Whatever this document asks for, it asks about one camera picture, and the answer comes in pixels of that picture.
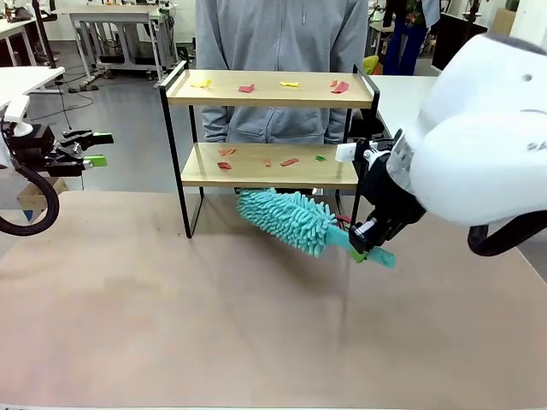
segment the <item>black monitor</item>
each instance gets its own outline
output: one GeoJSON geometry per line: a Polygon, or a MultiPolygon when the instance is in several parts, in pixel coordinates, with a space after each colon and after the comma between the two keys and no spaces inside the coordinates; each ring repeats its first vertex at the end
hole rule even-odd
{"type": "MultiPolygon", "coordinates": [[[[436,69],[444,70],[450,60],[452,60],[452,57],[463,46],[463,36],[465,36],[467,23],[466,20],[454,17],[453,15],[441,14],[432,62],[432,65],[436,69]]],[[[486,27],[473,23],[471,37],[482,34],[487,30],[486,27]]]]}

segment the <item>person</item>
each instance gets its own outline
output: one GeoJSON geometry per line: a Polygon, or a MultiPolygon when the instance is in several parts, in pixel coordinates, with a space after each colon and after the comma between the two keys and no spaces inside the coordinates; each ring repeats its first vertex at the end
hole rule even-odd
{"type": "Polygon", "coordinates": [[[388,0],[384,27],[391,25],[393,13],[395,31],[385,54],[384,75],[414,75],[427,29],[440,19],[440,0],[388,0]]]}
{"type": "MultiPolygon", "coordinates": [[[[351,73],[362,65],[367,0],[198,0],[197,68],[351,73]]],[[[204,107],[208,142],[338,144],[346,111],[204,107]]]]}

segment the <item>person in gray hoodie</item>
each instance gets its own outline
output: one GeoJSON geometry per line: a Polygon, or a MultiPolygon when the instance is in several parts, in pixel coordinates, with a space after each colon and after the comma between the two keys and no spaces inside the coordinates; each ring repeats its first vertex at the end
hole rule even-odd
{"type": "MultiPolygon", "coordinates": [[[[368,0],[196,0],[197,68],[351,73],[368,0]]],[[[209,142],[339,144],[345,110],[204,107],[209,142]]]]}

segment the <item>shelf board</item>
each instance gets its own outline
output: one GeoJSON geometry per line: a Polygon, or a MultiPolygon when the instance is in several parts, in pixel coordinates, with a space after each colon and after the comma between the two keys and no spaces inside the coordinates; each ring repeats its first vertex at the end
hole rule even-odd
{"type": "Polygon", "coordinates": [[[335,145],[289,145],[276,143],[196,143],[182,172],[185,186],[229,186],[240,188],[355,189],[357,175],[351,162],[336,162],[335,145]],[[232,155],[219,150],[234,148],[232,155]],[[327,159],[318,162],[315,157],[327,159]],[[265,159],[272,166],[265,166],[265,159]],[[282,167],[281,162],[299,162],[282,167]],[[232,169],[219,169],[228,162],[232,169]]]}
{"type": "Polygon", "coordinates": [[[371,108],[373,95],[360,74],[293,73],[270,71],[186,70],[168,90],[171,104],[254,107],[371,108]],[[192,87],[206,79],[208,88],[192,87]],[[334,80],[350,88],[333,94],[334,80]],[[281,82],[300,83],[298,88],[281,82]],[[239,92],[241,85],[255,85],[250,94],[239,92]]]}

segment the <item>red paper scrap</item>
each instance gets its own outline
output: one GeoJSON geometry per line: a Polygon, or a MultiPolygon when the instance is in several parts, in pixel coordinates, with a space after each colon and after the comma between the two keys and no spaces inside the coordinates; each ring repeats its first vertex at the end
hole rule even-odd
{"type": "Polygon", "coordinates": [[[219,154],[221,154],[221,156],[228,156],[228,155],[231,155],[233,154],[234,152],[236,152],[237,150],[235,148],[230,148],[230,149],[221,149],[219,151],[219,154]]]}
{"type": "Polygon", "coordinates": [[[250,94],[254,90],[255,90],[255,85],[254,84],[242,85],[242,86],[239,87],[239,92],[246,92],[247,94],[250,94]]]}
{"type": "Polygon", "coordinates": [[[220,169],[232,169],[232,166],[227,162],[219,162],[216,165],[218,165],[220,169]]]}
{"type": "Polygon", "coordinates": [[[297,162],[300,162],[300,160],[299,160],[298,158],[292,158],[292,159],[287,160],[287,161],[285,161],[285,162],[281,162],[280,165],[281,165],[282,167],[288,167],[288,166],[290,166],[290,165],[292,165],[292,164],[296,164],[297,162]]]}
{"type": "Polygon", "coordinates": [[[350,88],[350,85],[346,83],[345,81],[341,81],[338,86],[332,90],[331,92],[334,94],[342,94],[343,92],[346,92],[350,88]]]}

